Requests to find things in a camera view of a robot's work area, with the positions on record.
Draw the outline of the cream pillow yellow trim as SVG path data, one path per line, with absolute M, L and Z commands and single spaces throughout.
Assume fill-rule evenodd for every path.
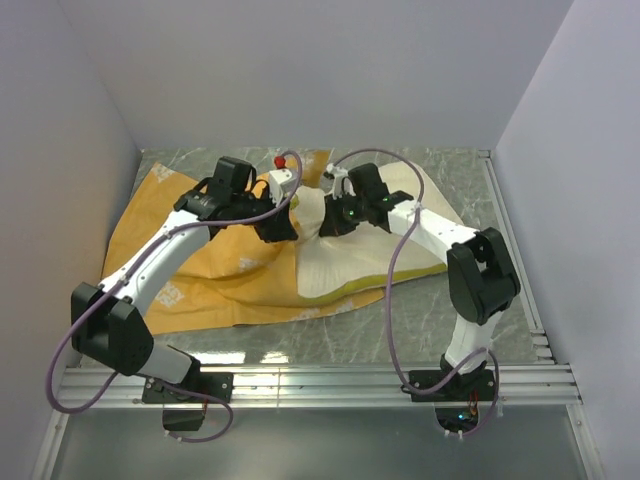
M 422 205 L 462 224 L 462 219 L 431 178 L 420 166 L 414 165 L 425 186 Z M 401 190 L 417 197 L 419 183 L 416 174 L 405 163 L 397 161 L 380 166 L 379 173 L 391 192 Z M 345 236 L 320 237 L 325 193 L 320 188 L 301 186 L 296 195 L 297 204 L 291 218 L 295 219 L 299 237 L 295 242 L 299 303 L 305 306 L 324 305 L 347 295 L 384 286 L 392 253 L 401 236 L 363 222 Z M 397 260 L 394 281 L 442 271 L 444 264 L 434 254 L 409 241 Z

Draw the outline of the blue and orange pillowcase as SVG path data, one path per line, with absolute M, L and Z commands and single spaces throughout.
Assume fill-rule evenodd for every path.
M 155 161 L 109 242 L 102 274 L 123 266 L 156 232 L 195 179 Z M 368 267 L 339 247 L 338 259 L 304 265 L 305 239 L 266 244 L 249 226 L 222 230 L 158 292 L 145 316 L 152 334 L 333 316 L 384 296 L 385 265 Z

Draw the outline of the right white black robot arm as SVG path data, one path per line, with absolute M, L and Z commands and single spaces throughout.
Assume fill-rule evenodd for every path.
M 367 222 L 445 264 L 456 324 L 441 359 L 443 373 L 434 386 L 409 390 L 427 395 L 442 389 L 451 399 L 465 398 L 486 365 L 496 325 L 521 291 L 502 234 L 456 223 L 404 191 L 391 192 L 372 163 L 351 170 L 331 164 L 325 175 L 333 186 L 325 197 L 321 236 L 344 236 Z

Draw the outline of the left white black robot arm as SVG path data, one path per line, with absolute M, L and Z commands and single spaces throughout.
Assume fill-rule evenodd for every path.
M 124 376 L 166 383 L 179 402 L 201 390 L 201 364 L 193 356 L 155 342 L 145 315 L 179 268 L 221 230 L 253 227 L 266 242 L 294 240 L 289 204 L 302 180 L 300 168 L 276 160 L 262 192 L 247 161 L 222 157 L 211 176 L 183 193 L 158 231 L 98 285 L 80 284 L 71 298 L 71 344 L 77 352 Z

